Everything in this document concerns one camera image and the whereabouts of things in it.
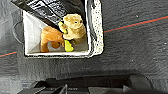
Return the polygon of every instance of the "orange object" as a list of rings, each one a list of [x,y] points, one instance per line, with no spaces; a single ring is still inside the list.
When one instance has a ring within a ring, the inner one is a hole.
[[[41,52],[46,53],[49,52],[48,42],[51,41],[53,48],[59,48],[60,45],[64,47],[64,38],[62,37],[63,33],[58,31],[51,26],[46,26],[43,28],[41,33]]]

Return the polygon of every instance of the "red stripe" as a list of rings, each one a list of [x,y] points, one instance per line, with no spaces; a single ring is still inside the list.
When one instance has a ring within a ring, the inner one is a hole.
[[[159,21],[159,20],[163,20],[163,19],[168,19],[168,16],[157,18],[157,19],[152,19],[152,20],[148,20],[148,21],[144,21],[144,22],[140,22],[140,23],[135,23],[135,24],[119,27],[119,28],[116,28],[116,29],[107,30],[107,31],[104,31],[104,33],[111,32],[111,31],[114,31],[114,30],[120,30],[120,29],[124,29],[124,28],[128,28],[128,27],[132,27],[132,26],[136,26],[136,25],[152,23],[152,22],[156,22],[156,21]]]
[[[8,54],[4,54],[4,55],[0,55],[0,57],[4,57],[4,56],[7,56],[7,55],[12,55],[12,54],[16,54],[17,52],[12,52],[12,53],[8,53]]]

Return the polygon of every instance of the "open box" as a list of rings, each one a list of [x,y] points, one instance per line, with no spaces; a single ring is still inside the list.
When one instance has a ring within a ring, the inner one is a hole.
[[[88,10],[88,1],[85,0],[85,10]],[[54,49],[51,43],[48,43],[50,52],[40,52],[40,41],[42,29],[47,26],[38,18],[31,14],[23,11],[23,22],[24,22],[24,35],[25,35],[25,56],[26,57],[37,57],[37,58],[84,58],[92,57],[93,55],[101,54],[103,51],[103,29],[102,29],[102,17],[101,17],[101,3],[99,0],[94,0],[95,8],[91,9],[91,15],[86,12],[87,24],[87,40],[80,44],[75,45],[73,52],[65,52],[61,46],[58,49]],[[92,33],[96,34],[97,40],[94,38]]]

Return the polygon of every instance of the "white cardboard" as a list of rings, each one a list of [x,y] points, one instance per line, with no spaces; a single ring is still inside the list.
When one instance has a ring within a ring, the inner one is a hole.
[[[38,18],[32,16],[31,14],[23,11],[23,22],[24,22],[24,34],[25,34],[25,55],[88,55],[90,47],[90,37],[88,40],[80,45],[74,46],[73,52],[65,52],[64,48],[61,46],[58,49],[54,49],[51,46],[51,43],[48,43],[48,48],[50,52],[41,53],[40,52],[40,41],[41,41],[41,32],[42,29],[47,26],[44,22]]]

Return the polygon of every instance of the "gray carpet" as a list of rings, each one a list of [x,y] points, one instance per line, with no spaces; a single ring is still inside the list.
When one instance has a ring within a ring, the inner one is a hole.
[[[85,59],[28,59],[23,45],[21,11],[0,1],[0,94],[16,94],[34,80],[141,73],[154,87],[168,92],[168,19],[104,33],[104,52]],[[167,0],[101,0],[104,31],[166,16]]]

